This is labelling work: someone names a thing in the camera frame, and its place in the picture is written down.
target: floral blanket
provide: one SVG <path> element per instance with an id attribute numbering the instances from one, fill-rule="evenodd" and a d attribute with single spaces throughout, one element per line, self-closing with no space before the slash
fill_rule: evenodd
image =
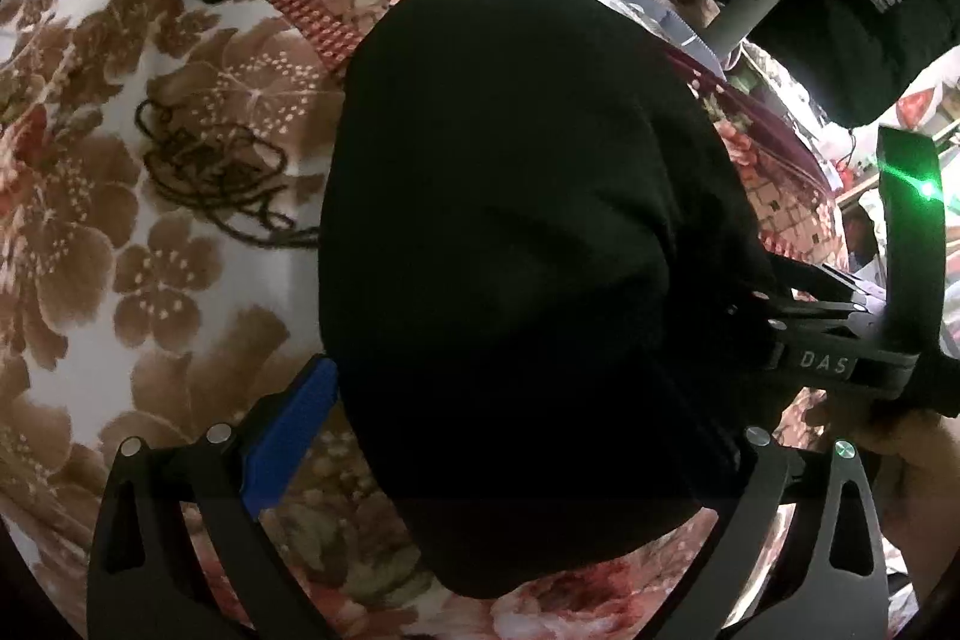
<path id="1" fill-rule="evenodd" d="M 235 422 L 322 348 L 313 249 L 344 66 L 397 1 L 0 8 L 0 34 L 16 41 L 0 65 L 0 514 L 78 632 L 119 443 L 136 434 L 174 446 Z M 770 247 L 843 265 L 835 207 L 764 138 L 770 119 L 677 67 Z M 799 418 L 809 402 L 787 410 L 785 442 L 809 442 Z M 246 620 L 202 519 L 189 506 L 184 516 L 218 603 Z M 662 604 L 713 518 L 498 600 L 461 598 L 421 564 L 336 408 L 261 523 L 344 637 L 616 640 Z"/>

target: hand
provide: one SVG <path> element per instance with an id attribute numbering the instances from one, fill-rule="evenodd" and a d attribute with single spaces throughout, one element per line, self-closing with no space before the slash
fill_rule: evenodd
<path id="1" fill-rule="evenodd" d="M 808 410 L 811 426 L 829 425 L 881 456 L 904 462 L 895 494 L 880 518 L 884 535 L 904 554 L 917 599 L 933 591 L 960 551 L 960 420 L 912 410 L 883 421 L 826 403 Z"/>

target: black cable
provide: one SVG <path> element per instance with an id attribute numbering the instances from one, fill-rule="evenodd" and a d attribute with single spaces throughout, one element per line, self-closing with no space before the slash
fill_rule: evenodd
<path id="1" fill-rule="evenodd" d="M 853 135 L 853 129 L 848 128 L 847 133 L 850 134 L 850 154 L 840 161 L 844 167 L 848 167 L 850 162 L 853 161 L 853 153 L 856 153 L 856 136 Z"/>

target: metal screw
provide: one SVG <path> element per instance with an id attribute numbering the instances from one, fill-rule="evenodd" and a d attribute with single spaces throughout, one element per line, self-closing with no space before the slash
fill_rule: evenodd
<path id="1" fill-rule="evenodd" d="M 232 434 L 233 429 L 229 423 L 215 423 L 206 430 L 206 441 L 214 445 L 219 445 L 221 442 L 229 440 Z"/>
<path id="2" fill-rule="evenodd" d="M 748 426 L 743 435 L 747 438 L 747 442 L 757 448 L 765 448 L 771 441 L 769 432 L 766 429 L 760 429 L 758 426 Z"/>
<path id="3" fill-rule="evenodd" d="M 139 437 L 127 437 L 120 444 L 120 453 L 123 453 L 124 456 L 136 456 L 142 446 L 143 442 L 140 441 Z"/>
<path id="4" fill-rule="evenodd" d="M 833 450 L 837 451 L 837 456 L 840 458 L 853 458 L 856 456 L 856 448 L 848 443 L 846 439 L 838 439 L 833 445 Z"/>

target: blue gripper pad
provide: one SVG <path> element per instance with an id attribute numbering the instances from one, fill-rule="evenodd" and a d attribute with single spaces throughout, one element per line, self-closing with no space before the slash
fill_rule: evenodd
<path id="1" fill-rule="evenodd" d="M 280 395 L 280 405 L 243 458 L 240 498 L 251 517 L 276 507 L 337 401 L 337 367 L 315 357 Z"/>

